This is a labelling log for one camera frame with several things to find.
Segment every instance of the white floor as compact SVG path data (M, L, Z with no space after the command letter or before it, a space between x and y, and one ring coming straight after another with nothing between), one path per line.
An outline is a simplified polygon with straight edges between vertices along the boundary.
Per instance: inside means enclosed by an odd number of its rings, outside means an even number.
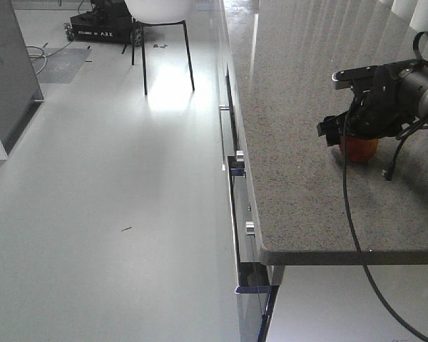
M62 47L75 11L17 11ZM0 342L239 341L218 134L215 13L159 28L148 53L91 46L0 162Z

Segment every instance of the countertop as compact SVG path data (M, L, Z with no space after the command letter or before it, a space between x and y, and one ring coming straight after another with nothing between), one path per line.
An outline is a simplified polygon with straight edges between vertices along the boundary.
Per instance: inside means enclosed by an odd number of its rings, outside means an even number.
M260 262L358 264L341 154L316 127L352 100L333 72L414 58L416 32L374 0L258 3L225 0ZM353 222L369 263L428 264L428 130L408 139L387 182L397 143L382 138L367 164L349 163Z

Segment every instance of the kitchen cabinet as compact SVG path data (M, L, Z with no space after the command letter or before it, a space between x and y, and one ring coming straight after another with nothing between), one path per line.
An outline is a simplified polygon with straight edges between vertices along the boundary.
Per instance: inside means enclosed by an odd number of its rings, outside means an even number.
M41 100L13 6L0 1L0 160L7 158Z
M380 1L262 0L257 11L250 11L254 3L258 1L224 0L229 71L237 91L238 144L243 146L248 174L258 261L268 266L271 284L273 279L280 284L268 335L270 341L312 341L310 328L302 335L297 335L298 325L288 324L292 328L286 329L286 317L294 318L304 309L304 302L293 305L300 297L325 294L327 300L319 306L313 301L306 317L312 315L312 323L328 331L331 323L317 319L317 310L337 309L330 299L330 289L337 287L329 282L336 274L345 286L333 298L343 299L346 293L345 316L352 308L361 311L378 301L373 295L347 295L353 288L370 288L359 272L360 258L345 215L340 151L317 136L317 124L346 111L352 101L348 89L334 89L332 73L414 58L416 32ZM412 311L421 294L400 287L418 289L424 283L421 278L428 277L428 130L409 139L393 181L386 182L382 169L396 146L395 139L382 138L367 164L349 163L352 216L365 258L376 265L384 291L397 296L394 304L403 306L412 321L428 323L428 310ZM393 275L402 280L396 282ZM356 341L371 341L367 333L374 328L366 322L374 323L375 316L389 319L386 312L377 315L376 309L380 310L374 307L356 316L363 329ZM387 319L374 337L413 341L415 337L388 325ZM352 340L342 332L351 322L335 323L344 324L340 335L327 333L326 340L319 341L337 341L339 336Z

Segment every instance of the black cable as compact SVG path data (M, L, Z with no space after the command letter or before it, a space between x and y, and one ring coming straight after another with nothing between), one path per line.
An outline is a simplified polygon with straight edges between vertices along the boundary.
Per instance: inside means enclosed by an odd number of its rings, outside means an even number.
M404 143L406 142L406 140L407 140L407 138L408 138L408 137L409 137L409 136L404 137L404 138L402 138L402 139L399 141L398 147L397 147L397 149L394 151L393 159L392 159L391 163L388 165L388 169L387 169L387 171L384 171L384 177L385 177L385 179L386 179L386 180L388 180L389 182L390 182L390 181L392 180L392 178L393 178L394 167L395 167L395 166L396 166L396 164L397 164L397 158L398 158L399 151L401 150L402 146L404 145Z
M360 242L357 238L357 233L355 232L354 223L352 221L352 213L350 212L350 204L349 204L349 197L347 194L347 120L349 118L349 115L352 111L352 108L355 105L355 101L352 101L352 104L350 105L349 110L347 111L347 114L345 116L344 126L342 129L342 135L344 137L344 148L342 149L344 153L343 157L343 168L342 168L342 191L344 193L344 203L345 203L345 211L347 215L347 220L349 221L349 227L350 227L350 233L352 234L352 238L354 240L355 249L357 250L358 256L360 257L360 261L362 262L363 270L365 271L366 277L368 278L368 281L371 284L372 289L376 293L377 298L379 298L382 305L386 308L386 310L393 316L394 319L398 321L399 324L401 324L403 327L405 327L410 333L412 333L414 336L420 338L424 342L428 342L428 337L426 337L424 334L420 333L417 329L412 327L410 324L408 324L387 302L387 300L382 295L382 292L379 290L379 288L376 285L376 282L374 281L374 278L371 275L370 269L367 265L367 262L365 260L365 256L363 255L362 248L360 246Z
M79 3L79 6L78 6L78 14L81 14L80 12L79 12L79 9L81 8L81 6L82 6L82 4L84 3L84 0L81 0L81 2Z

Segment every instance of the metal handle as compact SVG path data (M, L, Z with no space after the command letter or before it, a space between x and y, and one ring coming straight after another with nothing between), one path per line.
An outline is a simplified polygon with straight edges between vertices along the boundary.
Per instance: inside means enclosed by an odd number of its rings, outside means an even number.
M236 268L237 294L264 294L270 290L268 271L260 262L241 262L240 242L238 238L238 225L236 222L235 198L233 194L233 177L244 172L244 162L238 162L235 157L227 157L227 186L228 203L230 205L230 219L233 229L233 246Z
M219 105L220 143L222 144L222 170L225 171L225 144L223 143L222 112L230 110L228 105Z

